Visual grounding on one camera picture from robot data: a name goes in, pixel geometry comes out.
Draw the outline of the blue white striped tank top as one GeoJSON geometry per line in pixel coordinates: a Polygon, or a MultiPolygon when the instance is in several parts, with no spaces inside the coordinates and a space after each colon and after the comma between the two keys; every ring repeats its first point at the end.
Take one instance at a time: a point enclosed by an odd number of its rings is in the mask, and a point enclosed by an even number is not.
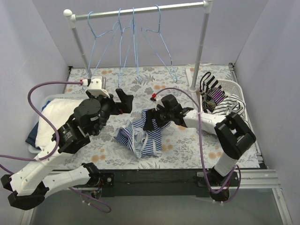
{"type": "Polygon", "coordinates": [[[127,147],[137,158],[161,156],[163,151],[162,131],[170,126],[170,123],[168,123],[161,128],[155,127],[153,131],[144,131],[146,111],[146,109],[142,110],[141,118],[139,119],[127,120],[114,133],[115,141],[127,147]]]}

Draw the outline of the wide black white striped tank top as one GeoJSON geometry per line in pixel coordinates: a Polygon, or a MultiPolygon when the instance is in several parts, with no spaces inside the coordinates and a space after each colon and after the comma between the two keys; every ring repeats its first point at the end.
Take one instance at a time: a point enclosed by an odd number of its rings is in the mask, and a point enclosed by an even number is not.
{"type": "Polygon", "coordinates": [[[222,89],[218,79],[209,71],[206,72],[199,82],[199,92],[201,95],[205,94],[213,88],[222,89]]]}

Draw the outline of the white black thin striped tank top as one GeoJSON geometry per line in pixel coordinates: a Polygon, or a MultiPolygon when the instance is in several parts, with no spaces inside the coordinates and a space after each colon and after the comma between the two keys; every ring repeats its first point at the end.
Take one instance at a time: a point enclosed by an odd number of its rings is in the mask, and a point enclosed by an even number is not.
{"type": "Polygon", "coordinates": [[[225,97],[220,104],[218,104],[212,114],[215,115],[229,115],[231,113],[237,113],[243,120],[246,118],[246,103],[237,95],[231,94],[225,97]]]}

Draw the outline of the light blue wire hanger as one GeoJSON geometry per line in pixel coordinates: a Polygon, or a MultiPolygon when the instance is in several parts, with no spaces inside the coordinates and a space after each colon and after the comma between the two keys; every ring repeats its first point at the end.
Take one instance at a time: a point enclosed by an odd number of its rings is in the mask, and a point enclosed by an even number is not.
{"type": "Polygon", "coordinates": [[[90,54],[90,60],[89,60],[89,63],[88,63],[88,71],[87,71],[87,77],[88,78],[91,78],[92,75],[95,74],[96,70],[98,69],[98,67],[101,64],[101,61],[102,61],[103,57],[105,56],[108,48],[110,47],[117,31],[120,30],[120,22],[116,21],[109,30],[107,30],[103,33],[97,34],[95,32],[95,30],[93,29],[91,23],[90,23],[91,15],[93,13],[94,13],[93,11],[90,11],[88,13],[88,17],[87,17],[87,24],[88,24],[88,26],[90,28],[90,31],[91,31],[91,33],[94,37],[94,43],[93,43],[93,46],[92,46],[92,50],[91,50],[91,54],[90,54]],[[102,50],[101,47],[100,47],[101,40],[103,38],[107,38],[109,35],[110,35],[110,40],[107,41],[107,44],[105,45],[104,49],[102,50]]]}

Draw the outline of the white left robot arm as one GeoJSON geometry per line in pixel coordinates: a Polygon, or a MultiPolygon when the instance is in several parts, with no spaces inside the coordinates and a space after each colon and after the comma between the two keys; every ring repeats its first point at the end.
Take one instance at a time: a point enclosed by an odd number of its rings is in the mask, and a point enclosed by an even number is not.
{"type": "Polygon", "coordinates": [[[97,136],[111,115],[131,113],[133,95],[122,89],[115,90],[120,101],[106,90],[86,91],[88,99],[83,100],[70,115],[48,145],[40,151],[32,162],[13,174],[1,177],[10,206],[30,210],[41,204],[48,196],[77,185],[88,187],[107,186],[107,175],[101,174],[93,163],[83,163],[80,167],[50,175],[65,159],[77,153],[90,143],[90,136],[97,136]]]}

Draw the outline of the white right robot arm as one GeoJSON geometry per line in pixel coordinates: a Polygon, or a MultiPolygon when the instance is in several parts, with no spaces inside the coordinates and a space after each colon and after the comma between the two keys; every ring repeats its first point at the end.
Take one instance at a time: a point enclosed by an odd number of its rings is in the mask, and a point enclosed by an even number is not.
{"type": "Polygon", "coordinates": [[[196,128],[217,136],[223,153],[212,168],[210,177],[217,186],[229,181],[229,173],[241,156],[256,142],[256,136],[239,114],[213,115],[198,112],[191,107],[182,107],[174,95],[160,98],[156,107],[145,111],[146,131],[154,130],[154,125],[162,128],[169,122],[185,128],[196,128]]]}

